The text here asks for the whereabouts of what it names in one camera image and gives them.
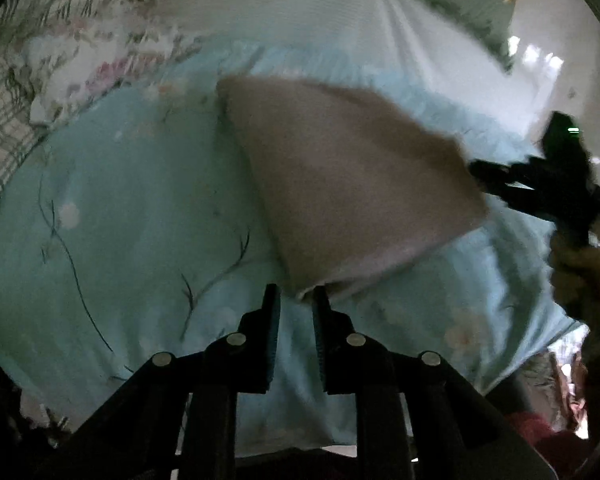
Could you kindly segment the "person's right hand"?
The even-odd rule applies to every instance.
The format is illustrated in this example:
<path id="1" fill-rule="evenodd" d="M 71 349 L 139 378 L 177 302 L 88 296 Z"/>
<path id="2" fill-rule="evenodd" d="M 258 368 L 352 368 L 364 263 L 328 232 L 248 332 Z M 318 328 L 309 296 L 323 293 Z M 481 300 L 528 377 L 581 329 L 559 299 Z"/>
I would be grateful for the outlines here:
<path id="1" fill-rule="evenodd" d="M 573 249 L 555 232 L 548 264 L 556 304 L 592 333 L 600 333 L 600 246 Z"/>

